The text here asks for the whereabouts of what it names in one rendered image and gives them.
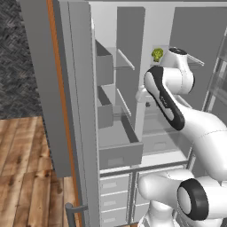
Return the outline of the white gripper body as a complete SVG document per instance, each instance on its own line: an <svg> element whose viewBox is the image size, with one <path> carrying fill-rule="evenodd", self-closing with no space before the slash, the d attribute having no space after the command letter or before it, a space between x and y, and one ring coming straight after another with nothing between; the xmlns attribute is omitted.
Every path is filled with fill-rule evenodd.
<svg viewBox="0 0 227 227"><path fill-rule="evenodd" d="M150 102L152 100L152 96L149 94L144 85L138 88L136 100L139 103Z"/></svg>

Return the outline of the glass fridge shelf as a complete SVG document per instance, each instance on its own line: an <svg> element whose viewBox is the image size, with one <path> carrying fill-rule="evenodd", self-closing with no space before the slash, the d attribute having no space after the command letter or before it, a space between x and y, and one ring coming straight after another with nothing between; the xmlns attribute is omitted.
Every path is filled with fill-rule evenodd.
<svg viewBox="0 0 227 227"><path fill-rule="evenodd" d="M192 66L205 66L205 63L203 61L201 61L199 59L196 59L195 57L193 57L190 54L187 55L187 61L188 61L188 65L192 65ZM159 64L160 64L160 61L159 62L154 62L153 61L153 58L152 58L151 66L152 65L159 65Z"/></svg>
<svg viewBox="0 0 227 227"><path fill-rule="evenodd" d="M115 52L114 68L115 69L130 68L134 70L135 66L131 63L131 61L126 57L126 55L120 49L117 49Z"/></svg>
<svg viewBox="0 0 227 227"><path fill-rule="evenodd" d="M129 110L126 101L124 100L119 89L115 90L115 104L121 108L121 110L128 116L131 116L131 111Z"/></svg>

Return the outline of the green broccoli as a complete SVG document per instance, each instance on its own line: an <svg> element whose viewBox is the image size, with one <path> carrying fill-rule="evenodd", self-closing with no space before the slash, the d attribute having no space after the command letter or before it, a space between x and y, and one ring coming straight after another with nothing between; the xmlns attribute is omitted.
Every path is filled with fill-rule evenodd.
<svg viewBox="0 0 227 227"><path fill-rule="evenodd" d="M162 48L155 48L152 52L152 57L154 62L159 62L163 56L163 49Z"/></svg>

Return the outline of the grey crisper drawer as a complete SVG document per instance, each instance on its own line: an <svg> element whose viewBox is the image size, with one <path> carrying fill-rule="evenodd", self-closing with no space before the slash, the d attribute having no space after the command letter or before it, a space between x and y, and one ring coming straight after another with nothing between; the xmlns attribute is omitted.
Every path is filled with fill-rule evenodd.
<svg viewBox="0 0 227 227"><path fill-rule="evenodd" d="M145 129L142 142L144 144L144 153L181 151L187 155L191 148L188 139L173 129Z"/></svg>

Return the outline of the grey left fridge door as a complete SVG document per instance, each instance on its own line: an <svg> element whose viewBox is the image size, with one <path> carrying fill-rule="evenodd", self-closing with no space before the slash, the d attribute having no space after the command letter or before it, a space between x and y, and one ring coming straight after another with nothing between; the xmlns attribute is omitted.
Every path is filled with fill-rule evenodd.
<svg viewBox="0 0 227 227"><path fill-rule="evenodd" d="M95 30L90 4L59 0L80 176L82 227L100 227Z"/></svg>

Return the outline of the grey fridge door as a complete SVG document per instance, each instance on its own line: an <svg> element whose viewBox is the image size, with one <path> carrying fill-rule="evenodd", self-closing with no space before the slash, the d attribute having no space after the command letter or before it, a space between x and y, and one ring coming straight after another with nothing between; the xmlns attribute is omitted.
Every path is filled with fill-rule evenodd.
<svg viewBox="0 0 227 227"><path fill-rule="evenodd" d="M203 110L227 124L227 36L221 42Z"/></svg>
<svg viewBox="0 0 227 227"><path fill-rule="evenodd" d="M59 0L80 176L82 227L100 227L95 30L90 4Z"/></svg>

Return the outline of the grey freezer drawer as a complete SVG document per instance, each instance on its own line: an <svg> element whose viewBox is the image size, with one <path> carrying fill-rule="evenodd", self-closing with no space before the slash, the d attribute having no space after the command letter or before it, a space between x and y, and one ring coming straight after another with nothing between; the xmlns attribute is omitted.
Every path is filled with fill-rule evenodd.
<svg viewBox="0 0 227 227"><path fill-rule="evenodd" d="M113 118L113 126L98 131L99 166L108 169L140 164L143 147L128 116L118 113Z"/></svg>

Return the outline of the grey fridge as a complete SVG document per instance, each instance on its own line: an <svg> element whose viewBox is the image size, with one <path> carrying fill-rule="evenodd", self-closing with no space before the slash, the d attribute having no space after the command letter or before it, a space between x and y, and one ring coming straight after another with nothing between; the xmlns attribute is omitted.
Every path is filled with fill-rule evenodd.
<svg viewBox="0 0 227 227"><path fill-rule="evenodd" d="M138 87L151 67L155 48L167 51L177 47L205 63L205 66L190 65L195 76L194 88L177 98L184 106L203 110L216 54L227 30L227 0L94 1L91 16L97 39L114 57L120 49L135 66L134 70L115 69L115 88L110 96L114 107L120 108L115 104L115 90L120 90L131 111L129 122L140 142L145 129L172 129L153 99L145 104L136 100ZM191 148L185 155L181 151L144 153L143 147L140 164L108 168L101 176L129 174L126 221L132 224L139 221L149 205L138 193L138 178L162 170L184 169L192 162Z"/></svg>

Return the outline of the grey right fridge door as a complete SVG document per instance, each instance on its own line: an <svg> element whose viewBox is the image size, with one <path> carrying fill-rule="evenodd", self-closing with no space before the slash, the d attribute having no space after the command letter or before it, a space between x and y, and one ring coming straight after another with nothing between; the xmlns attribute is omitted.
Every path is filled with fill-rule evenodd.
<svg viewBox="0 0 227 227"><path fill-rule="evenodd" d="M203 110L227 124L227 36L221 42Z"/></svg>

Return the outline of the small grey door bin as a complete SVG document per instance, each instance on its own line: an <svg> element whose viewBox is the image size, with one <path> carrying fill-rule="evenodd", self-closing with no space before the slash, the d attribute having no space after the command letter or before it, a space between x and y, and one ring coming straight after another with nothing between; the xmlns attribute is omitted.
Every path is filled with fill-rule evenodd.
<svg viewBox="0 0 227 227"><path fill-rule="evenodd" d="M113 105L101 86L98 86L98 127L100 129L114 125Z"/></svg>

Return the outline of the large grey door bin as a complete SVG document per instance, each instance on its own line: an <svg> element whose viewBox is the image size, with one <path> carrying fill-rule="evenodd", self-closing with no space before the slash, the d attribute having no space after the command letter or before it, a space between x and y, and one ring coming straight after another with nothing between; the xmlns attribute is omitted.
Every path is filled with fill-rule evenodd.
<svg viewBox="0 0 227 227"><path fill-rule="evenodd" d="M113 55L99 41L96 41L96 51L97 85L112 84L114 82Z"/></svg>

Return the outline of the grey cabinet side panel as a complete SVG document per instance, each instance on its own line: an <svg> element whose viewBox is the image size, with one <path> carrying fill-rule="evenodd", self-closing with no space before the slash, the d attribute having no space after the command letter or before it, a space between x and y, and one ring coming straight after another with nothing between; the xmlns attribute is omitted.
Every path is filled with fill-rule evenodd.
<svg viewBox="0 0 227 227"><path fill-rule="evenodd" d="M46 0L20 0L43 118L57 177L71 176Z"/></svg>

